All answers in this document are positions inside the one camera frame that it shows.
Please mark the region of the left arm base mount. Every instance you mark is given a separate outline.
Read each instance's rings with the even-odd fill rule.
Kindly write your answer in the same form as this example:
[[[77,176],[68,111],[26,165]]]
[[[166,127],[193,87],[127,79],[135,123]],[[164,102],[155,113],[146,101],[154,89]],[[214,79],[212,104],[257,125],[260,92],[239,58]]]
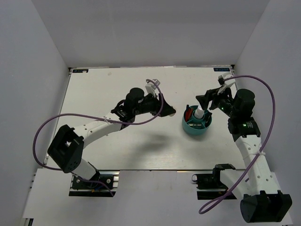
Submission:
[[[101,183],[88,183],[82,181],[78,176],[72,176],[69,189],[71,197],[113,197],[117,191],[119,182],[119,171],[99,171]]]

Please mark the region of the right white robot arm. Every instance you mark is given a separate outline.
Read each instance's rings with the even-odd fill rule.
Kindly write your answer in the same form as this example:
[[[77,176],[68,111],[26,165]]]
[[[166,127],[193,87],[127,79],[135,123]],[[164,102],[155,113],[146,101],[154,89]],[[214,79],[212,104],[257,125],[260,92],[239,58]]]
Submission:
[[[248,181],[239,183],[230,164],[217,165],[219,172],[213,174],[216,187],[233,185],[229,192],[240,200],[240,211],[247,223],[281,222],[292,205],[289,194],[281,192],[269,169],[259,127],[252,117],[255,95],[248,89],[240,89],[232,96],[229,88],[224,92],[210,89],[204,95],[196,96],[203,110],[220,109],[228,116],[228,129],[238,147],[248,176]]]

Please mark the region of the clear eyeshadow palette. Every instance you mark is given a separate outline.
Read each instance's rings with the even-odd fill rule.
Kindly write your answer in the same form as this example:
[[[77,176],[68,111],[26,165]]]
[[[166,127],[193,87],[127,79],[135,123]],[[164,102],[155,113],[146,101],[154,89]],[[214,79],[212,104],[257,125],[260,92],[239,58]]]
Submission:
[[[203,124],[202,123],[188,123],[188,126],[192,128],[202,128]]]

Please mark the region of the white lotion bottle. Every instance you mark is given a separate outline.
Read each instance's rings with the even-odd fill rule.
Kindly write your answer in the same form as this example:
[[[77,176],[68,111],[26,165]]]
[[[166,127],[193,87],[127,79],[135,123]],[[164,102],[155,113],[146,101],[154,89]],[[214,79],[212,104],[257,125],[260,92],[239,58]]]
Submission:
[[[202,119],[204,115],[205,115],[205,111],[201,107],[198,107],[193,114],[193,116],[198,120]]]

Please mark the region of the red lip gloss tube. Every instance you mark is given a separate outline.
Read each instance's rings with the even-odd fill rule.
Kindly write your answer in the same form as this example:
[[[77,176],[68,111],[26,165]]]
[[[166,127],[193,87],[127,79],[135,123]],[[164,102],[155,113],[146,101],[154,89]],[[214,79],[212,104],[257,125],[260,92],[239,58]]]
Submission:
[[[185,121],[188,121],[191,118],[191,115],[193,113],[193,108],[189,108],[186,112],[185,112]]]

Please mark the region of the black squeeze tube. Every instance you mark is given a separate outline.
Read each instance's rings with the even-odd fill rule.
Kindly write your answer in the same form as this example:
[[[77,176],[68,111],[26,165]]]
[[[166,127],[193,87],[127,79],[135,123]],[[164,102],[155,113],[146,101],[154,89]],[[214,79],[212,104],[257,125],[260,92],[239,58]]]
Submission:
[[[206,128],[210,125],[211,120],[212,120],[212,115],[211,115],[211,114],[208,114],[208,115],[207,115],[207,119],[206,119],[206,121],[205,121],[205,127],[206,127]]]

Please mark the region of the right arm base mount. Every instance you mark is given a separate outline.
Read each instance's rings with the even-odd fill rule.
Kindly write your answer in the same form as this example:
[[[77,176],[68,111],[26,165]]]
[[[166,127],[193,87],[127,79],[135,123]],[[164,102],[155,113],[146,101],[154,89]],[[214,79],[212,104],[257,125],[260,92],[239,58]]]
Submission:
[[[229,188],[221,182],[220,172],[235,169],[232,164],[216,164],[211,173],[193,174],[191,180],[197,185],[198,200],[213,200],[226,194]]]

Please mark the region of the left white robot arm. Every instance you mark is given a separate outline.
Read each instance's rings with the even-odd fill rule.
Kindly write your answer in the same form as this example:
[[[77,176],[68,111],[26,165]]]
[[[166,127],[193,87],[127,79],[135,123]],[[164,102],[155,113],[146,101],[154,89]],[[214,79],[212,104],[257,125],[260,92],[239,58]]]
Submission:
[[[95,120],[74,128],[63,125],[59,128],[48,148],[49,156],[64,173],[73,173],[83,179],[90,188],[99,184],[99,172],[82,158],[83,150],[92,142],[125,129],[140,114],[166,117],[176,113],[161,95],[145,94],[140,88],[132,88],[104,120]]]

